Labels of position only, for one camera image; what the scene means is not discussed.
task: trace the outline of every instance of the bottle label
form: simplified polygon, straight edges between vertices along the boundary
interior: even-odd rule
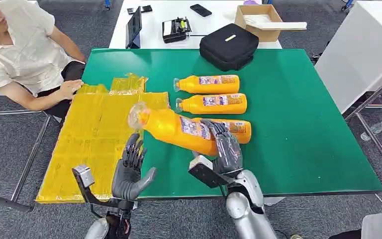
[[[198,78],[198,80],[199,80],[200,85],[235,83],[234,75],[200,76]]]
[[[242,97],[239,94],[203,97],[204,106],[225,106],[240,103],[242,103]]]
[[[180,117],[180,120],[182,132],[210,140],[210,130],[206,125],[199,122],[194,122],[185,117]]]
[[[235,122],[221,122],[225,125],[225,127],[231,133],[246,133],[247,129],[245,128],[245,124],[243,122],[235,121]]]

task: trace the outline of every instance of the black case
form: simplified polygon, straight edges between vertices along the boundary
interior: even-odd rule
[[[258,43],[256,35],[231,23],[201,39],[200,55],[222,71],[239,70],[251,62]]]

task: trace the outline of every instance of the transparent bottle cap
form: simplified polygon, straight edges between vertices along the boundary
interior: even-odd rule
[[[182,106],[182,102],[183,102],[183,100],[181,100],[180,98],[177,98],[175,100],[175,107],[176,107],[175,112],[179,113],[179,112],[184,111],[184,108]]]
[[[142,128],[141,113],[147,111],[148,108],[144,102],[138,102],[131,107],[128,114],[128,125],[133,129]]]
[[[178,78],[175,78],[175,79],[174,79],[174,91],[175,91],[175,92],[178,92],[178,91],[181,90],[181,89],[179,88],[179,80],[180,80],[180,79],[178,79]]]

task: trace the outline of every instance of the black trousers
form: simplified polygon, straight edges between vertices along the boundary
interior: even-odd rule
[[[64,82],[81,79],[81,77],[83,76],[85,67],[86,65],[78,61],[72,61],[68,63],[68,65],[66,65],[64,70],[61,72],[62,78],[64,78]],[[51,93],[59,90],[59,88],[60,87],[56,87],[51,90],[42,91],[37,94],[37,97],[48,96]],[[63,100],[59,102],[57,105],[55,105],[54,107],[45,110],[45,112],[49,115],[65,119],[65,116],[68,113],[70,105],[71,105],[71,100]]]
[[[361,239],[361,229],[340,233],[329,237],[329,239]]]

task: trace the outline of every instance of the yellow bubble wrap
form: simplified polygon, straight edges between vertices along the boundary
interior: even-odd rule
[[[125,143],[134,132],[127,124],[131,107],[144,101],[152,109],[169,105],[168,93],[144,93],[144,78],[135,83],[113,83],[112,93],[103,85],[83,87],[75,95],[59,134],[46,175],[36,197],[39,203],[83,202],[72,168],[87,165],[95,179],[93,194],[100,200],[112,196],[111,184],[116,163]]]

